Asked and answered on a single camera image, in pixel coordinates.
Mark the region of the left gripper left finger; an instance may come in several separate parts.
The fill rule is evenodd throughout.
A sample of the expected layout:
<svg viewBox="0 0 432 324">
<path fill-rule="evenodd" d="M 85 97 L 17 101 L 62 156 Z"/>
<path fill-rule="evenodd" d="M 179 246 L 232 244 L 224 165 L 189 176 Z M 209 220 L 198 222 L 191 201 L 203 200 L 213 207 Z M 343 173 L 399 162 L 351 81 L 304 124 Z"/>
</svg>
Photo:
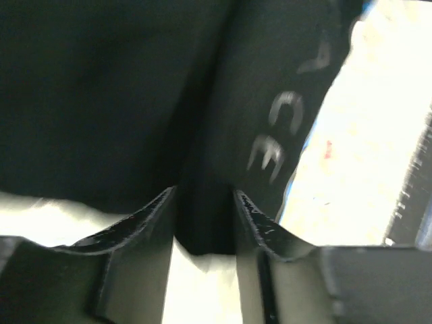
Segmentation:
<svg viewBox="0 0 432 324">
<path fill-rule="evenodd" d="M 160 323 L 175 193 L 71 246 L 2 236 L 1 322 Z"/>
</svg>

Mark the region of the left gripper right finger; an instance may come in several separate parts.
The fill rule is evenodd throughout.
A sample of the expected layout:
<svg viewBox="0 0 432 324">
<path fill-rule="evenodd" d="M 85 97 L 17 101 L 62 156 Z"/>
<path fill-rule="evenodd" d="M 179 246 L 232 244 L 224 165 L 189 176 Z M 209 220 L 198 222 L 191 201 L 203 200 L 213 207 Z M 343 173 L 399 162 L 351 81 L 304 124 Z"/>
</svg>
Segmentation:
<svg viewBox="0 0 432 324">
<path fill-rule="evenodd" d="M 384 246 L 313 246 L 242 191 L 236 270 L 245 323 L 430 323 L 431 253 Z"/>
</svg>

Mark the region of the black daisy t-shirt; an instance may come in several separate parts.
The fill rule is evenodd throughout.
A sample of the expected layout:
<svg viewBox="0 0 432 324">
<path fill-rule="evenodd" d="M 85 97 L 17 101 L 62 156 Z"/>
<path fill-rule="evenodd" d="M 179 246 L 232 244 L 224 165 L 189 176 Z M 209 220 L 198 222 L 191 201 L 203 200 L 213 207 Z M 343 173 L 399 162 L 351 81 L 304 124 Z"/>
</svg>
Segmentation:
<svg viewBox="0 0 432 324">
<path fill-rule="evenodd" d="M 131 213 L 233 254 L 232 190 L 270 217 L 360 1 L 2 1 L 1 190 Z"/>
</svg>

